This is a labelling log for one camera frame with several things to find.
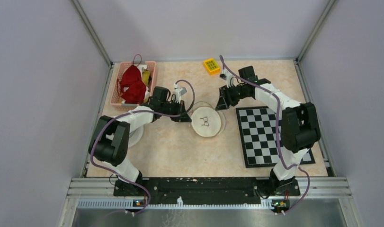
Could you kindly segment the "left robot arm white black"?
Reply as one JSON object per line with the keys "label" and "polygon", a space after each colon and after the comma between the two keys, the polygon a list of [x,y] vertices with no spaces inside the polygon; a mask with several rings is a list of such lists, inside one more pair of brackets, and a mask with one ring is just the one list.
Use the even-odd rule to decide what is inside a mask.
{"label": "left robot arm white black", "polygon": [[182,95],[185,87],[176,87],[172,93],[164,87],[155,87],[147,102],[117,117],[99,118],[89,145],[90,161],[94,166],[108,170],[125,182],[125,190],[138,195],[143,189],[142,174],[126,157],[130,134],[162,116],[174,122],[191,122]]}

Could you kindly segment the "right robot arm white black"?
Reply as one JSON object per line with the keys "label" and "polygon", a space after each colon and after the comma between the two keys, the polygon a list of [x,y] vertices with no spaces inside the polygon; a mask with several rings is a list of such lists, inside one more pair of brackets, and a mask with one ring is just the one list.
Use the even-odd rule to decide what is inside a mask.
{"label": "right robot arm white black", "polygon": [[273,194],[281,195],[295,178],[303,156],[320,140],[315,105],[283,94],[269,80],[259,79],[252,66],[244,67],[238,73],[223,66],[220,78],[226,84],[219,88],[217,111],[229,109],[240,100],[251,97],[275,112],[279,161],[270,172],[268,187]]}

